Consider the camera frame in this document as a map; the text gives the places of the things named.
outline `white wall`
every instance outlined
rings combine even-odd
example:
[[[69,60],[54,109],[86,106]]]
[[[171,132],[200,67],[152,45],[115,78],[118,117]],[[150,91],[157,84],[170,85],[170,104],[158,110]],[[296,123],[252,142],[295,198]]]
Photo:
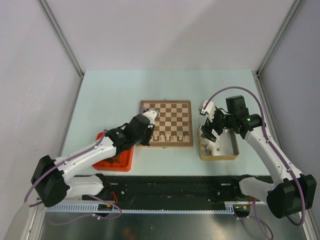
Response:
[[[36,0],[0,1],[0,239],[39,159],[56,157],[79,78]]]
[[[86,70],[256,70],[293,0],[48,0]]]
[[[320,1],[308,0],[262,73],[287,156],[320,184]],[[313,212],[320,224],[319,185]]]

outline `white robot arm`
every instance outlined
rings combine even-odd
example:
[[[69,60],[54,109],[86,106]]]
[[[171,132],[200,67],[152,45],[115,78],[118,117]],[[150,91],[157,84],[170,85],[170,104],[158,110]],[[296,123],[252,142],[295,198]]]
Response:
[[[135,144],[149,146],[157,115],[155,110],[145,109],[132,118],[130,123],[104,131],[100,139],[73,154],[56,159],[51,159],[48,155],[42,157],[31,179],[32,188],[24,201],[27,201],[33,189],[46,207],[54,206],[66,197],[99,194],[107,188],[102,174],[81,177],[75,175]]]
[[[277,218],[302,211],[302,205],[311,208],[317,185],[313,176],[303,175],[293,165],[258,114],[249,115],[243,96],[228,97],[226,104],[228,112],[223,113],[212,101],[201,103],[200,114],[208,115],[201,127],[201,137],[216,142],[225,129],[234,130],[257,152],[273,180],[270,184],[250,175],[236,177],[233,184],[237,193],[267,203]]]

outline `wooden chessboard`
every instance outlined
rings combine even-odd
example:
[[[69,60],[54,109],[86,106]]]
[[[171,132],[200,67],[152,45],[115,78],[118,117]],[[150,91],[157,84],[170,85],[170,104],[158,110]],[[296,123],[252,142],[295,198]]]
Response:
[[[158,112],[150,147],[193,147],[191,101],[143,100],[140,107]]]

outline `red tray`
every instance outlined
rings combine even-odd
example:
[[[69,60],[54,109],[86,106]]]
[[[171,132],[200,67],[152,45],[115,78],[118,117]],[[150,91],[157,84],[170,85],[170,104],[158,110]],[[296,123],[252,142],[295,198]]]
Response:
[[[102,136],[102,132],[98,134],[96,139],[98,140]],[[94,169],[99,171],[115,171],[115,172],[129,172],[131,169],[131,163],[132,163],[132,156],[134,154],[134,147],[131,147],[129,150],[123,151],[119,154],[118,160],[120,162],[116,162],[115,160],[113,163],[110,163],[109,161],[101,160],[92,166]]]

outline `white tabletop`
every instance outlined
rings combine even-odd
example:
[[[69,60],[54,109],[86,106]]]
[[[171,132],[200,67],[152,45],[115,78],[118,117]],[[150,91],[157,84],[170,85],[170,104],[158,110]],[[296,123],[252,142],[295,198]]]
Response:
[[[202,100],[216,91],[241,86],[258,96],[249,69],[199,70],[115,70],[87,71],[84,75],[62,155],[73,153],[96,140],[103,129],[127,123],[138,113],[141,100],[190,100],[194,145],[192,148],[135,147],[129,172],[96,171],[89,167],[80,175],[120,176],[225,176],[270,175],[252,147],[237,135],[236,160],[202,161],[197,128],[206,117],[199,115]],[[214,103],[226,108],[226,98],[243,95],[250,114],[259,113],[255,100],[246,92],[232,89],[221,93]]]

